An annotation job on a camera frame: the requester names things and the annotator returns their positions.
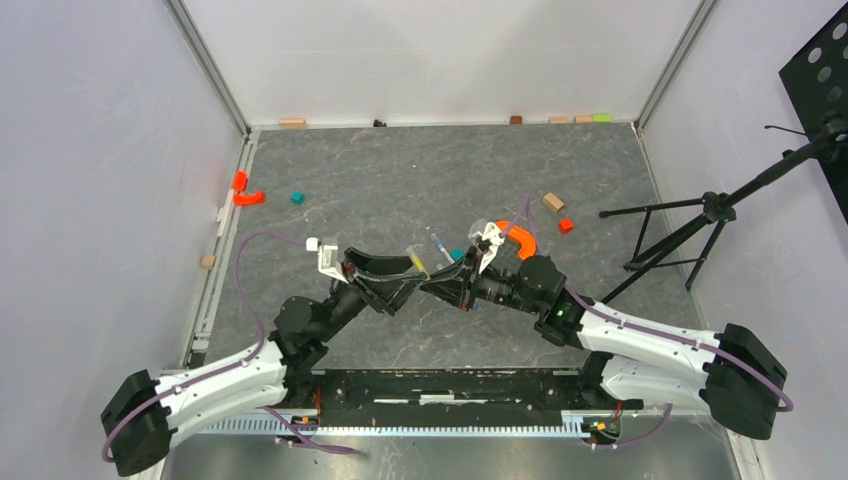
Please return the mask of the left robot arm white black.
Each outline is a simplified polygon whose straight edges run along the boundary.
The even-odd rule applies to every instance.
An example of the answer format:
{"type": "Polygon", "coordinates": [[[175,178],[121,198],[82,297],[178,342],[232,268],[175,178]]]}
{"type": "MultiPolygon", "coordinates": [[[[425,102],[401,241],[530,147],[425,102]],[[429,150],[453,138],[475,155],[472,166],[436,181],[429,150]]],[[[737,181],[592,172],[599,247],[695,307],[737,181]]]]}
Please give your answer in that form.
{"type": "Polygon", "coordinates": [[[367,308],[396,313],[427,278],[409,256],[372,256],[353,247],[342,259],[321,251],[319,270],[332,279],[327,297],[287,298],[273,330],[244,350],[176,374],[128,375],[100,414],[103,461],[130,477],[231,415],[283,401],[306,405],[314,394],[312,367],[329,340],[367,308]]]}

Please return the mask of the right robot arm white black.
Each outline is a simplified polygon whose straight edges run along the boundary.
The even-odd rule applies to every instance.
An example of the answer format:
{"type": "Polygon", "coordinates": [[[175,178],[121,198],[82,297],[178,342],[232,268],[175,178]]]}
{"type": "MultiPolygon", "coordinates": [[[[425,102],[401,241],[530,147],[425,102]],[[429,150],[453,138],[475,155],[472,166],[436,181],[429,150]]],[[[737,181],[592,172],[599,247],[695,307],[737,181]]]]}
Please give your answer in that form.
{"type": "Polygon", "coordinates": [[[786,369],[744,326],[689,330],[625,314],[577,294],[547,256],[523,260],[514,273],[482,269],[480,261],[469,253],[420,288],[461,310],[481,300],[534,314],[544,340],[589,352],[577,392],[591,408],[671,404],[755,440],[770,439],[777,415],[794,408],[786,369]]]}

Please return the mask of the blue white pen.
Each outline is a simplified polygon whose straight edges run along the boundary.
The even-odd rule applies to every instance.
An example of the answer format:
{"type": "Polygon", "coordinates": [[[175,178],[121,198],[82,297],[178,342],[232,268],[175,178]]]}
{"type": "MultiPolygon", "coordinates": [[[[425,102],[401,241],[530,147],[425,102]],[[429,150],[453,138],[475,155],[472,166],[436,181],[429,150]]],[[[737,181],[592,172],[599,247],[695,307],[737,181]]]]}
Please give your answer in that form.
{"type": "Polygon", "coordinates": [[[454,262],[453,256],[452,256],[452,255],[451,255],[451,253],[450,253],[450,252],[446,249],[446,247],[444,246],[443,242],[442,242],[442,241],[441,241],[441,239],[438,237],[438,235],[437,235],[436,233],[431,233],[431,234],[430,234],[430,238],[431,238],[431,241],[432,241],[432,242],[434,243],[434,245],[436,246],[436,248],[437,248],[437,249],[440,251],[440,253],[441,253],[441,254],[445,257],[445,259],[446,259],[449,263],[453,263],[453,262],[454,262]]]}

